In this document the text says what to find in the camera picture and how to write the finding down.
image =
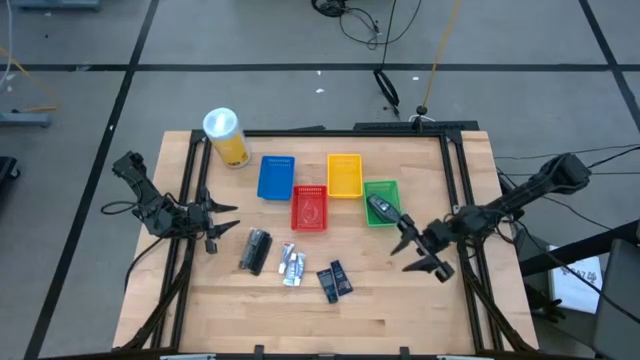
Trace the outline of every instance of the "snack package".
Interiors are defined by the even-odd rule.
[[[282,259],[280,259],[280,267],[278,267],[278,273],[284,274],[285,270],[287,270],[287,264],[289,263],[289,258],[291,258],[291,254],[293,254],[293,243],[284,243],[282,246]]]
[[[302,282],[302,275],[304,274],[304,261],[306,258],[307,255],[298,253],[298,260],[296,261],[296,275],[293,279],[293,286],[300,286],[300,282]]]
[[[287,264],[287,275],[285,275],[284,280],[282,281],[282,283],[286,286],[295,286],[295,278],[296,278],[296,268],[298,267],[297,265],[297,256],[295,253],[291,254],[291,258],[289,259],[289,263]]]

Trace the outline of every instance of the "wooden table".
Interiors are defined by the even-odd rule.
[[[165,133],[154,176],[161,192],[179,193],[189,136],[189,132]],[[488,136],[465,132],[463,138],[476,203],[487,203],[500,196]],[[330,199],[328,230],[298,233],[290,228],[288,201],[256,196],[263,155],[295,156],[296,184],[326,184],[327,154],[359,153],[364,180],[396,179],[405,211],[422,228],[450,211],[437,139],[260,137],[249,142],[252,159],[242,169],[226,168],[212,153],[207,187],[217,202],[239,207],[214,215],[214,221],[241,223],[218,241],[217,255],[207,254],[202,242],[197,244],[180,351],[250,353],[254,345],[262,344],[267,353],[397,354],[400,346],[408,346],[412,354],[474,352],[455,246],[441,257],[456,275],[441,284],[433,275],[401,271],[418,259],[417,254],[407,249],[389,256],[400,234],[395,228],[367,227],[362,199]],[[450,150],[462,197],[453,146]],[[258,277],[238,269],[251,227],[267,230],[274,239]],[[153,240],[142,228],[137,251]],[[277,272],[284,242],[294,242],[296,251],[307,254],[301,287],[283,286]],[[493,236],[485,248],[496,304],[522,337],[537,347],[513,246]],[[131,338],[156,305],[167,251],[168,241],[131,274],[114,345]],[[336,259],[355,291],[330,305],[315,273]],[[478,308],[485,346],[490,347],[486,313],[479,301]],[[172,309],[163,344],[169,343],[173,315]]]

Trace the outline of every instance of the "black metal frame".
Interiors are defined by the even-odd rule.
[[[478,130],[478,124],[475,121],[460,121],[460,122],[447,122],[447,123],[425,123],[421,131],[416,131],[411,128],[410,123],[359,123],[354,126],[354,130],[249,130],[245,131],[247,137],[428,137],[437,138],[440,144],[440,150],[442,154],[442,161],[445,173],[445,181],[447,184],[447,191],[449,195],[449,202],[451,206],[451,212],[456,211],[460,205],[458,201],[457,189],[455,184],[455,178],[453,174],[453,167],[451,163],[451,156],[449,152],[449,142],[454,144],[456,151],[456,158],[458,166],[460,168],[460,177],[462,179],[463,193],[465,196],[466,204],[473,204],[473,192],[471,190],[471,180],[469,178],[469,170],[467,167],[466,156],[464,153],[464,147],[462,143],[461,131],[473,131]],[[193,172],[195,154],[197,146],[201,143],[201,140],[205,137],[202,130],[193,130],[191,132],[191,139],[189,144],[189,151],[187,152],[185,170],[182,179],[182,188],[180,190],[180,201],[185,201],[188,196],[188,187],[191,180],[191,173]],[[206,168],[210,160],[211,145],[208,141],[205,141],[205,151],[202,155],[202,162],[200,165],[200,176],[198,178],[198,188],[204,186],[206,181]],[[175,271],[177,253],[179,250],[180,239],[172,239],[169,247],[169,254],[167,257],[167,263],[165,266],[165,274],[163,278],[163,286],[161,295],[165,295],[171,280],[173,279],[173,272]],[[188,249],[193,249],[195,246],[195,240],[191,240],[187,243]],[[468,257],[467,248],[462,247],[461,257]],[[490,294],[491,298],[491,283],[489,271],[487,268],[486,256],[482,249],[482,244],[477,243],[474,246],[474,251],[477,252],[475,256],[478,262],[478,273],[482,280],[485,290]],[[173,330],[171,334],[170,347],[179,349],[180,337],[182,334],[182,323],[184,321],[184,312],[186,305],[186,298],[189,288],[189,279],[187,279],[185,285],[181,289],[178,295],[178,302],[176,305],[176,316],[174,319]],[[471,326],[471,333],[473,337],[473,343],[476,353],[480,353],[485,350],[482,336],[482,329],[480,327],[480,319],[478,315],[478,309],[475,299],[475,294],[471,287],[465,283],[465,298],[467,302],[467,309],[469,311],[469,319]],[[152,347],[160,347],[162,332],[164,328],[164,318],[158,323],[151,342]],[[502,337],[495,324],[495,322],[489,318],[489,326],[491,330],[491,338],[493,343],[493,349],[497,351],[504,350],[502,345]],[[227,354],[236,358],[244,358],[241,354]],[[367,358],[387,358],[381,355],[371,355]]]

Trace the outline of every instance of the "black cable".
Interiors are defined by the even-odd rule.
[[[513,180],[511,180],[511,178],[510,178],[509,176],[507,176],[507,174],[505,174],[505,173],[504,173],[504,171],[502,171],[502,170],[501,170],[499,167],[497,167],[497,166],[496,166],[496,169],[498,170],[498,174],[499,174],[499,175],[504,176],[504,178],[505,178],[505,179],[507,179],[507,181],[509,181],[509,182],[511,183],[511,185],[513,185],[514,187],[518,187],[518,185],[517,185]],[[583,220],[585,220],[585,221],[587,221],[587,222],[589,222],[589,223],[591,223],[591,224],[593,224],[593,225],[600,226],[600,227],[602,227],[602,228],[604,228],[604,229],[607,229],[607,230],[611,230],[611,228],[610,228],[610,227],[608,227],[608,226],[606,226],[606,225],[603,225],[603,224],[600,224],[599,222],[597,222],[597,221],[595,221],[595,220],[591,220],[591,219],[589,219],[588,217],[586,217],[586,216],[584,216],[584,215],[580,214],[577,210],[575,210],[575,209],[574,209],[574,208],[572,208],[571,206],[569,206],[569,205],[567,205],[567,204],[563,203],[562,201],[559,201],[559,200],[556,200],[556,199],[552,199],[552,198],[547,197],[547,196],[543,196],[542,198],[543,198],[543,199],[545,199],[545,200],[549,200],[549,201],[551,201],[551,202],[554,202],[554,203],[556,203],[556,204],[558,204],[558,205],[560,205],[560,206],[564,206],[565,208],[569,209],[572,213],[574,213],[574,214],[575,214],[576,216],[578,216],[579,218],[581,218],[581,219],[583,219]]]
[[[182,202],[180,202],[180,201],[176,200],[175,196],[173,196],[173,194],[172,194],[172,193],[170,193],[170,192],[166,192],[166,193],[164,193],[164,197],[165,197],[165,198],[169,198],[169,199],[171,199],[171,201],[173,201],[174,203],[176,203],[176,204],[178,204],[178,205],[180,205],[180,206],[185,206],[185,207],[187,206],[187,204],[182,203]]]
[[[589,153],[589,152],[594,152],[594,151],[602,151],[602,150],[609,150],[609,149],[625,149],[625,148],[633,147],[633,146],[640,146],[640,144],[613,145],[613,146],[605,146],[605,147],[592,148],[592,149],[586,149],[586,150],[565,151],[565,152],[570,152],[572,154],[584,154],[584,153]],[[557,155],[560,155],[560,154],[564,154],[564,153],[533,155],[533,156],[521,156],[521,157],[517,157],[517,156],[495,156],[494,159],[531,160],[531,159],[541,159],[541,158],[545,158],[545,157],[557,156]]]
[[[140,259],[142,259],[143,256],[145,256],[149,251],[151,251],[162,240],[164,240],[164,238],[158,238],[156,241],[153,242],[153,244],[149,245],[146,249],[144,249],[144,251],[142,251],[138,256],[136,256],[135,259],[133,259],[133,262],[131,262],[131,265],[129,265],[129,269],[127,269],[127,275],[125,275],[125,277],[124,277],[124,291],[125,292],[127,291],[127,285],[129,285],[129,276],[131,275],[131,271],[133,271],[133,268],[136,266],[138,261],[140,261]]]
[[[396,4],[398,0],[393,0],[393,5],[391,6],[391,15],[389,15],[389,26],[387,27],[387,39],[384,41],[384,53],[382,54],[382,63],[380,64],[380,70],[384,68],[384,63],[387,60],[387,48],[389,47],[389,35],[391,35],[391,24],[393,24],[393,14],[396,12]]]
[[[617,158],[617,157],[620,157],[620,156],[622,156],[622,155],[628,154],[628,153],[630,153],[630,152],[632,152],[632,151],[636,151],[636,150],[640,150],[640,146],[636,146],[636,147],[634,147],[634,148],[631,148],[631,149],[625,150],[625,151],[623,151],[623,152],[621,152],[621,153],[618,153],[618,154],[616,154],[616,155],[609,156],[609,157],[608,157],[608,158],[606,158],[606,159],[603,159],[603,160],[600,160],[600,161],[596,161],[596,162],[594,162],[593,164],[591,164],[591,165],[587,166],[587,168],[589,168],[589,169],[594,168],[594,167],[596,167],[596,166],[602,165],[602,164],[604,164],[604,163],[606,163],[606,162],[609,162],[609,161],[611,161],[611,160],[613,160],[613,159],[615,159],[615,158]]]
[[[554,263],[556,263],[558,266],[564,268],[565,270],[567,270],[568,272],[570,272],[573,276],[575,276],[576,278],[578,278],[578,280],[580,280],[581,282],[583,282],[585,285],[587,285],[588,287],[590,287],[593,291],[595,291],[596,293],[598,293],[598,295],[600,295],[600,297],[602,299],[604,299],[606,302],[608,302],[611,306],[613,306],[616,310],[618,310],[620,313],[622,313],[623,315],[627,316],[629,319],[633,320],[634,322],[636,322],[637,324],[640,324],[640,319],[638,317],[636,317],[635,315],[633,315],[632,313],[630,313],[629,311],[625,310],[623,307],[621,307],[620,305],[616,304],[613,300],[611,300],[607,295],[603,294],[602,291],[600,291],[597,287],[595,287],[593,284],[591,284],[590,282],[588,282],[587,280],[585,280],[582,276],[580,276],[580,274],[578,274],[577,272],[573,271],[569,266],[567,266],[567,264],[563,263],[562,261],[560,261],[557,257],[555,257],[553,254],[551,254],[549,251],[547,251],[543,246],[541,246],[540,244],[538,244],[538,242],[533,238],[533,236],[531,236],[531,233],[529,232],[529,229],[527,228],[527,226],[525,224],[523,224],[520,220],[516,220],[516,222],[518,224],[520,224],[522,226],[522,228],[524,229],[524,231],[526,232],[527,236],[529,237],[529,239],[531,239],[531,241],[533,242],[533,244],[540,249],[545,255],[547,255]]]
[[[504,176],[533,176],[535,174],[514,174],[514,173],[509,173],[509,174],[504,174]],[[591,175],[640,175],[640,171],[606,171],[606,172],[599,172],[599,173],[591,173]]]
[[[365,44],[369,47],[370,50],[375,50],[379,45],[388,45],[388,44],[393,44],[394,42],[400,40],[404,34],[407,33],[407,31],[409,31],[409,28],[411,27],[411,25],[413,25],[414,20],[416,19],[416,17],[418,16],[418,11],[420,10],[420,6],[422,5],[422,0],[418,0],[418,5],[416,6],[416,9],[413,12],[413,15],[411,16],[411,20],[409,20],[409,23],[407,24],[407,26],[404,28],[404,30],[402,30],[402,32],[400,33],[400,35],[398,35],[396,38],[389,40],[387,37],[387,40],[385,40],[384,42],[372,42],[374,39],[377,39],[377,33],[378,31],[375,31],[374,29],[378,28],[377,23],[373,20],[373,17],[371,15],[369,15],[369,13],[367,13],[366,11],[360,9],[360,8],[351,8],[348,6],[342,6],[342,7],[338,7],[336,8],[334,11],[335,12],[330,12],[332,15],[334,16],[329,16],[329,15],[325,15],[323,12],[320,12],[321,14],[325,15],[325,16],[329,16],[329,17],[337,17],[339,18],[339,23],[340,23],[340,30],[342,31],[342,33],[348,37],[349,39],[359,42],[361,44]],[[372,39],[369,40],[362,40],[362,39],[358,39],[352,35],[349,35],[349,33],[347,33],[347,31],[344,28],[344,24],[342,23],[342,15],[344,15],[345,13],[349,13],[351,10],[356,10],[356,11],[360,11],[364,14],[367,15],[367,17],[371,20],[371,27],[367,26],[370,30],[374,30],[376,32],[375,36]]]
[[[114,205],[129,205],[129,206],[116,211],[107,211],[108,208]],[[102,205],[102,207],[100,207],[100,212],[103,213],[104,215],[118,215],[118,214],[122,214],[123,212],[127,212],[136,206],[143,206],[143,205],[134,201],[118,200],[118,201],[112,201],[110,203]]]
[[[498,235],[500,235],[500,238],[502,238],[502,240],[504,240],[506,243],[511,245],[515,243],[513,239],[509,238],[508,236],[502,233],[502,230],[500,230],[500,226],[496,226],[496,232],[498,233]]]
[[[569,206],[569,205],[567,205],[567,204],[563,203],[562,201],[559,201],[559,200],[556,200],[556,199],[552,199],[552,198],[547,197],[547,196],[543,196],[542,198],[543,198],[543,199],[545,199],[545,200],[549,200],[549,201],[551,201],[551,202],[554,202],[554,203],[556,203],[556,204],[558,204],[558,205],[560,205],[560,206],[564,206],[564,207],[566,207],[566,208],[567,208],[567,209],[569,209],[572,213],[576,214],[576,216],[578,216],[579,218],[581,218],[581,219],[582,219],[582,220],[584,220],[584,221],[590,222],[590,223],[592,223],[593,225],[596,225],[596,226],[600,226],[601,228],[604,228],[604,229],[607,229],[607,230],[611,230],[611,228],[610,228],[610,227],[608,227],[608,226],[606,226],[606,225],[602,225],[602,224],[600,224],[599,222],[597,222],[597,221],[595,221],[595,220],[591,220],[591,219],[589,219],[588,217],[586,217],[586,216],[584,216],[584,215],[580,214],[579,212],[577,212],[576,210],[574,210],[571,206]]]

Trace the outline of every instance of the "small package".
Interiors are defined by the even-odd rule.
[[[260,229],[251,229],[249,240],[244,247],[238,267],[251,270],[251,273],[255,276],[260,275],[269,254],[271,242],[271,235],[268,232]]]
[[[284,243],[282,246],[282,259],[280,259],[280,266],[278,267],[278,273],[284,274],[285,270],[287,270],[287,264],[289,263],[289,258],[291,258],[291,254],[293,254],[293,243]]]
[[[284,277],[284,280],[282,281],[282,283],[285,286],[295,286],[295,278],[296,278],[296,268],[298,267],[297,265],[297,256],[295,253],[291,254],[291,257],[289,258],[289,263],[287,264],[287,271],[286,271],[286,275]]]
[[[296,276],[293,278],[293,286],[300,286],[300,283],[302,282],[302,275],[304,274],[304,261],[307,258],[307,255],[298,253],[296,258]]]
[[[331,262],[331,272],[333,272],[333,278],[336,283],[338,295],[346,295],[353,291],[351,283],[349,282],[349,279],[347,279],[347,274],[344,273],[342,265],[340,265],[340,261],[336,260]]]
[[[331,272],[331,269],[318,271],[317,274],[318,279],[320,280],[320,285],[322,285],[322,289],[324,290],[325,295],[327,295],[329,304],[337,303],[338,293],[336,292],[336,284],[333,281],[333,273]]]

